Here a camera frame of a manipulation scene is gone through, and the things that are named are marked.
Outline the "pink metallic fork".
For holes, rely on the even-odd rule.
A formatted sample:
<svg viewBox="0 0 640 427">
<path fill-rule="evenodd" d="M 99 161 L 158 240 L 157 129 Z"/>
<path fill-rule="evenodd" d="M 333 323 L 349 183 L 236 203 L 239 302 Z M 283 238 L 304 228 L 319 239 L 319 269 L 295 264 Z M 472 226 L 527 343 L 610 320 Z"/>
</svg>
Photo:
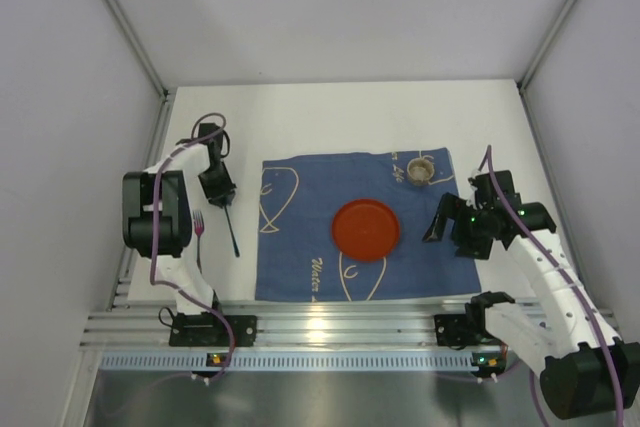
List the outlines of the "pink metallic fork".
<svg viewBox="0 0 640 427">
<path fill-rule="evenodd" d="M 196 265 L 199 271 L 202 271 L 202 261 L 201 261 L 201 245 L 202 245 L 202 236 L 205 232 L 205 223 L 203 214 L 200 210 L 194 210 L 192 212 L 192 220 L 193 220 L 193 228 L 196 236 Z"/>
</svg>

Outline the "speckled ceramic cup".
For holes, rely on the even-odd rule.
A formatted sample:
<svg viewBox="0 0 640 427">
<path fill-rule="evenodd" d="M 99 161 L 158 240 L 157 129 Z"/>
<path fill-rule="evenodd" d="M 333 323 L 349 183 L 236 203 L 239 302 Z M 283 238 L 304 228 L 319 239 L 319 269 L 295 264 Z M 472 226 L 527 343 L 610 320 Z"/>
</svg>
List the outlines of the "speckled ceramic cup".
<svg viewBox="0 0 640 427">
<path fill-rule="evenodd" d="M 435 173 L 434 164 L 425 157 L 416 157 L 407 164 L 407 178 L 414 186 L 426 186 Z"/>
</svg>

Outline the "blue metallic spoon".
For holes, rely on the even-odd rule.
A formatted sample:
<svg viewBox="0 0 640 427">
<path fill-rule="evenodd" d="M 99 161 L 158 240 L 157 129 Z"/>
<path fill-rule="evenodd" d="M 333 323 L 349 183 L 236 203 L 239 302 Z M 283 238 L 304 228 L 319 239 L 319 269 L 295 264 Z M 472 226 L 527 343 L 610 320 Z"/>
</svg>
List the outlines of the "blue metallic spoon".
<svg viewBox="0 0 640 427">
<path fill-rule="evenodd" d="M 226 217 L 226 221 L 227 221 L 227 226 L 229 229 L 229 234 L 230 234 L 230 238 L 231 238 L 231 243 L 232 243 L 232 248 L 233 248 L 233 252 L 234 252 L 234 256 L 236 258 L 239 258 L 241 256 L 240 253 L 240 249 L 239 249 L 239 245 L 237 243 L 237 239 L 235 236 L 235 232 L 234 232 L 234 228 L 232 225 L 232 221 L 231 221 L 231 216 L 230 216 L 230 212 L 229 212 L 229 203 L 225 203 L 223 206 L 223 211 L 225 213 L 225 217 Z"/>
</svg>

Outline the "blue embroidered cloth placemat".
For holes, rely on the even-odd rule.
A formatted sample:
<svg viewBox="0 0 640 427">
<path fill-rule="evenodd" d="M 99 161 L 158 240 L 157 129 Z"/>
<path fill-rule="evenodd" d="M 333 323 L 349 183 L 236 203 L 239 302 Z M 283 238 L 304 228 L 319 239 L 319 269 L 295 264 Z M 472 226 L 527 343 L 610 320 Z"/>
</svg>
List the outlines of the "blue embroidered cloth placemat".
<svg viewBox="0 0 640 427">
<path fill-rule="evenodd" d="M 458 186 L 449 151 L 303 155 L 262 165 L 255 297 L 330 302 L 477 293 L 475 262 L 422 240 Z"/>
</svg>

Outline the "red round plate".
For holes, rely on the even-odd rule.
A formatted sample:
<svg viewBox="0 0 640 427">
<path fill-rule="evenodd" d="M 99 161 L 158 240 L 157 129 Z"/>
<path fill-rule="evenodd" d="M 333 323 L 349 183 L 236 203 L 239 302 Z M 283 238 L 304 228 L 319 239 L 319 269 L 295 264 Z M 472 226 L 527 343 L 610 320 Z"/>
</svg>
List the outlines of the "red round plate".
<svg viewBox="0 0 640 427">
<path fill-rule="evenodd" d="M 387 257 L 397 246 L 400 234 L 396 214 L 375 199 L 346 203 L 331 223 L 331 237 L 337 249 L 360 262 L 375 262 Z"/>
</svg>

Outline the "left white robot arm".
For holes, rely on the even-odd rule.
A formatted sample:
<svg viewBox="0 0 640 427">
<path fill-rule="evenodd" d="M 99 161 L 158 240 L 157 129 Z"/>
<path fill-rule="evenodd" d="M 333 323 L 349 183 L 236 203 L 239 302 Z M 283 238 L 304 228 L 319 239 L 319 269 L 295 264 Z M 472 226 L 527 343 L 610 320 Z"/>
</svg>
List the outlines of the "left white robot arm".
<svg viewBox="0 0 640 427">
<path fill-rule="evenodd" d="M 204 219 L 202 206 L 227 211 L 236 184 L 225 165 L 230 153 L 226 119 L 207 114 L 190 136 L 161 160 L 122 180 L 122 228 L 125 245 L 150 260 L 149 282 L 173 291 L 176 310 L 195 316 L 212 314 L 217 296 L 204 279 L 198 252 L 202 242 L 194 223 Z"/>
</svg>

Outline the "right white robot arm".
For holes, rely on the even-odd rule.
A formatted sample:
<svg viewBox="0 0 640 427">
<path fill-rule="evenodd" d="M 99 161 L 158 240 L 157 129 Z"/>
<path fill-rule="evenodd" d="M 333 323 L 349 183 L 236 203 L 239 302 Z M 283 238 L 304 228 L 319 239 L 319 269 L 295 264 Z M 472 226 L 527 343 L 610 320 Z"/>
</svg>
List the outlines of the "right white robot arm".
<svg viewBox="0 0 640 427">
<path fill-rule="evenodd" d="M 489 258 L 501 243 L 525 276 L 544 312 L 532 321 L 506 292 L 483 292 L 465 305 L 466 332 L 458 347 L 495 340 L 507 345 L 538 378 L 549 410 L 568 420 L 624 412 L 639 392 L 639 345 L 607 322 L 564 253 L 547 208 L 525 203 L 508 170 L 470 178 L 464 200 L 442 195 L 425 242 L 450 237 L 458 257 Z"/>
</svg>

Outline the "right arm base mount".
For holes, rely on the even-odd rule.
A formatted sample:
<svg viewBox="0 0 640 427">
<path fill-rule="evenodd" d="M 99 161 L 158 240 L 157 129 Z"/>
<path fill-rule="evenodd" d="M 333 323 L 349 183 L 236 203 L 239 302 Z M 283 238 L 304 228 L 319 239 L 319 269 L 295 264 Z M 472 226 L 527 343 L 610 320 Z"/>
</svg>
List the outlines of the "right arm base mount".
<svg viewBox="0 0 640 427">
<path fill-rule="evenodd" d="M 464 305 L 461 314 L 437 314 L 434 326 L 437 344 L 460 351 L 481 345 L 497 346 L 501 341 L 486 330 L 486 311 L 498 304 L 514 304 L 515 299 L 505 292 L 484 292 Z"/>
</svg>

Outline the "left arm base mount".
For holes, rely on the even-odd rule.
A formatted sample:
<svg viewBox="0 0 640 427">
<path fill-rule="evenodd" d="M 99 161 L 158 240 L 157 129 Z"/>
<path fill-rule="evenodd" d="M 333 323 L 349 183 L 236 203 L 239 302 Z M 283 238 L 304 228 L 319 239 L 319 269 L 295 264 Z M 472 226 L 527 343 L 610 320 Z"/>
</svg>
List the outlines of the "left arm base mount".
<svg viewBox="0 0 640 427">
<path fill-rule="evenodd" d="M 231 337 L 223 322 L 205 312 L 196 315 L 171 315 L 171 347 L 229 347 Z M 233 333 L 236 347 L 252 347 L 257 335 L 255 315 L 224 315 Z"/>
</svg>

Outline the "aluminium mounting rail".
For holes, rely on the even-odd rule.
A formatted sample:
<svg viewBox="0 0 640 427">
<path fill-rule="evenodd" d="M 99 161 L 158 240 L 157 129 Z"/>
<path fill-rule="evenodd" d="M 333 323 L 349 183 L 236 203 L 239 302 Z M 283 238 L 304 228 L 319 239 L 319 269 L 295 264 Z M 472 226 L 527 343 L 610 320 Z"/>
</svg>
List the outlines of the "aluminium mounting rail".
<svg viewBox="0 0 640 427">
<path fill-rule="evenodd" d="M 463 299 L 231 302 L 223 307 L 223 312 L 257 318 L 255 348 L 416 350 L 436 345 L 436 315 L 462 314 L 464 303 Z M 105 350 L 166 347 L 169 328 L 158 319 L 164 305 L 163 302 L 122 304 L 108 311 L 94 311 L 88 316 L 80 346 Z"/>
</svg>

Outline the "left aluminium frame post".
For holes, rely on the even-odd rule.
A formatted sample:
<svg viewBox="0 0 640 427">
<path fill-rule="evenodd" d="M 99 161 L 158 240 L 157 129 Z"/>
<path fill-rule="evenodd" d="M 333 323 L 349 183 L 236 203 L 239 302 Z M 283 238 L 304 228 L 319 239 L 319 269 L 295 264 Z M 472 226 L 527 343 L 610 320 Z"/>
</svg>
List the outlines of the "left aluminium frame post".
<svg viewBox="0 0 640 427">
<path fill-rule="evenodd" d="M 129 46 L 132 51 L 133 56 L 135 57 L 137 63 L 144 71 L 144 74 L 150 84 L 153 87 L 153 90 L 156 94 L 164 99 L 168 95 L 168 88 L 164 85 L 164 82 L 161 80 L 160 75 L 158 74 L 156 68 L 153 66 L 151 59 L 143 46 L 143 43 L 139 39 L 134 26 L 130 22 L 128 15 L 126 14 L 124 8 L 122 7 L 119 0 L 102 0 L 112 16 L 116 27 L 120 31 L 123 36 L 125 42 Z"/>
</svg>

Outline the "aluminium frame post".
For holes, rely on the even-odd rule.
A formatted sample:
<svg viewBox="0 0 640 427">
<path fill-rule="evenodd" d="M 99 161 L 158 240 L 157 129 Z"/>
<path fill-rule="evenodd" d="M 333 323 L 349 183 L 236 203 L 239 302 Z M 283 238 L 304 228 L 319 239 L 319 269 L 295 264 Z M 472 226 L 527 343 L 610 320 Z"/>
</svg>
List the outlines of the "aluminium frame post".
<svg viewBox="0 0 640 427">
<path fill-rule="evenodd" d="M 120 31 L 123 36 L 125 42 L 129 46 L 132 51 L 133 56 L 135 57 L 137 63 L 144 71 L 144 74 L 150 84 L 153 87 L 153 90 L 156 94 L 164 99 L 168 95 L 168 88 L 164 85 L 164 82 L 161 80 L 160 75 L 158 74 L 156 68 L 153 66 L 151 59 L 143 46 L 143 43 L 139 39 L 134 26 L 130 22 L 128 15 L 126 14 L 124 8 L 122 7 L 119 0 L 102 0 L 112 16 L 116 27 Z"/>
<path fill-rule="evenodd" d="M 561 2 L 557 13 L 553 16 L 533 56 L 528 62 L 523 75 L 517 82 L 519 93 L 525 92 L 534 80 L 546 58 L 550 55 L 554 44 L 561 36 L 563 29 L 569 22 L 579 1 L 580 0 L 563 0 Z"/>
</svg>

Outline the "right aluminium frame post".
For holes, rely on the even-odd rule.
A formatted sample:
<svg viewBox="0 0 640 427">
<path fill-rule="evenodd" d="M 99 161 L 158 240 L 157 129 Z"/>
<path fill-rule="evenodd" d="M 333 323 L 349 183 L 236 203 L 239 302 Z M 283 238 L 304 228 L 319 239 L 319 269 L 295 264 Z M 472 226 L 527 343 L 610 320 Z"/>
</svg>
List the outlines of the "right aluminium frame post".
<svg viewBox="0 0 640 427">
<path fill-rule="evenodd" d="M 519 93 L 525 92 L 534 80 L 546 58 L 550 55 L 554 44 L 561 36 L 563 29 L 569 22 L 579 1 L 580 0 L 563 0 L 561 2 L 557 13 L 553 16 L 533 56 L 528 62 L 523 75 L 517 82 Z"/>
</svg>

